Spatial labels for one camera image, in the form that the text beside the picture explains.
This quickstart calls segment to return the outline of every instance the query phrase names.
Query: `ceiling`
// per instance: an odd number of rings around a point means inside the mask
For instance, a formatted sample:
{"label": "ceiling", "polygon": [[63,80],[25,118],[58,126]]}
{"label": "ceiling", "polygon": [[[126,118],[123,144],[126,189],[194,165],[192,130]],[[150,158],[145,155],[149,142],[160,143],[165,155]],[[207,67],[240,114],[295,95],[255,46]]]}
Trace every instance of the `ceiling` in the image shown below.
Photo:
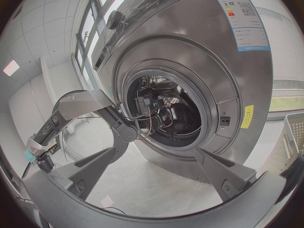
{"label": "ceiling", "polygon": [[[4,30],[0,41],[0,113],[10,112],[8,100],[48,67],[70,61],[72,29],[80,0],[25,0],[21,13]],[[20,68],[10,77],[3,69],[15,60]]]}

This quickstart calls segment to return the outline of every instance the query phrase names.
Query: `sticker label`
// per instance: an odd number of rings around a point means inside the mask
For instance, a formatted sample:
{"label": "sticker label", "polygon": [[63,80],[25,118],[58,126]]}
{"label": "sticker label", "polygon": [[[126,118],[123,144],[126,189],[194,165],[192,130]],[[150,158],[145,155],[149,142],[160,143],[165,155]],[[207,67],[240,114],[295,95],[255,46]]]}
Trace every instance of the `sticker label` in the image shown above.
{"label": "sticker label", "polygon": [[231,25],[238,51],[269,51],[261,19],[250,0],[218,0]]}
{"label": "sticker label", "polygon": [[176,113],[175,113],[174,108],[171,108],[171,111],[172,111],[172,117],[173,117],[173,120],[176,120],[176,119],[177,119],[177,117],[176,117]]}
{"label": "sticker label", "polygon": [[246,106],[245,107],[244,120],[243,120],[243,123],[241,125],[241,128],[248,128],[249,127],[249,125],[251,123],[252,115],[253,115],[253,105]]}

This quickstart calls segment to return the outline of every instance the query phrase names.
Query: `red cable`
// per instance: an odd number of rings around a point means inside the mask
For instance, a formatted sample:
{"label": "red cable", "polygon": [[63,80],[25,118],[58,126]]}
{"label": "red cable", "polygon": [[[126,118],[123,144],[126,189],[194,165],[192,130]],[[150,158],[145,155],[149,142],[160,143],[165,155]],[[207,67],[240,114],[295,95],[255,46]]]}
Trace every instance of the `red cable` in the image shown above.
{"label": "red cable", "polygon": [[[149,113],[149,118],[151,118],[151,114],[150,114],[150,109],[149,109],[149,108],[148,108],[148,113]],[[146,138],[149,136],[151,130],[152,130],[152,119],[150,119],[150,130],[149,130],[148,134],[147,134],[145,137],[140,138],[140,139],[136,139],[136,140],[143,140],[143,139],[146,139]]]}
{"label": "red cable", "polygon": [[166,127],[170,127],[172,124],[173,124],[173,120],[172,120],[172,118],[170,117],[170,119],[171,119],[171,123],[168,125],[168,126],[165,126],[165,127],[160,127],[160,128],[158,128],[157,130],[159,130],[159,129],[163,129],[163,128],[166,128]]}

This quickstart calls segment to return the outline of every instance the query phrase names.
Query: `black cable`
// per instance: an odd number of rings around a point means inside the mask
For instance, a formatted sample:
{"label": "black cable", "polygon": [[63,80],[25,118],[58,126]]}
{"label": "black cable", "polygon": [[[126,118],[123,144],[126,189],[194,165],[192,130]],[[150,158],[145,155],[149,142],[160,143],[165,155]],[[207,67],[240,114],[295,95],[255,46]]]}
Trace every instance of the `black cable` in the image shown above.
{"label": "black cable", "polygon": [[27,200],[27,199],[24,199],[24,198],[21,198],[21,197],[16,197],[16,199],[19,199],[19,200],[21,200],[21,199],[22,199],[22,200],[23,200],[23,202],[24,202],[24,201],[32,201],[31,199],[30,199],[30,200]]}
{"label": "black cable", "polygon": [[78,117],[77,119],[82,119],[82,118],[101,118],[101,116],[86,116],[86,117]]}
{"label": "black cable", "polygon": [[124,211],[118,209],[118,208],[115,208],[115,207],[106,207],[106,208],[101,208],[101,209],[117,209],[119,210],[121,213],[124,213],[124,215],[127,215]]}
{"label": "black cable", "polygon": [[52,120],[52,117],[51,117],[51,116],[50,116],[50,122],[51,122],[52,127],[53,127],[54,130],[56,131],[56,135],[58,135],[58,134],[59,134],[59,131],[58,131],[58,129],[55,127],[55,124],[53,123],[53,120]]}
{"label": "black cable", "polygon": [[[150,120],[152,119],[153,117],[149,117],[149,118],[143,118],[143,119],[135,119],[135,118],[129,118],[129,117],[126,117],[126,116],[122,116],[124,118],[127,118],[129,120],[134,120],[134,121],[144,121],[144,120]],[[78,117],[78,119],[82,119],[82,118],[101,118],[101,116],[87,116],[87,117]]]}

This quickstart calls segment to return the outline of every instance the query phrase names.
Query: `washing machine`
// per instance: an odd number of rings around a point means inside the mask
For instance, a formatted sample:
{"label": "washing machine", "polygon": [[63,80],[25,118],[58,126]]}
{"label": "washing machine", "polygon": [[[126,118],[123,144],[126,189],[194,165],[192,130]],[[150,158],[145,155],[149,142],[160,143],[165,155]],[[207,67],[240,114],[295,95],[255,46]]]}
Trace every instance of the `washing machine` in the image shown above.
{"label": "washing machine", "polygon": [[[137,1],[112,11],[93,59],[104,92],[125,117],[140,117],[142,97],[150,97],[151,114],[161,104],[171,117],[136,146],[148,161],[203,182],[193,147],[243,164],[265,124],[273,85],[267,35],[252,3]],[[144,138],[149,120],[136,125]]]}

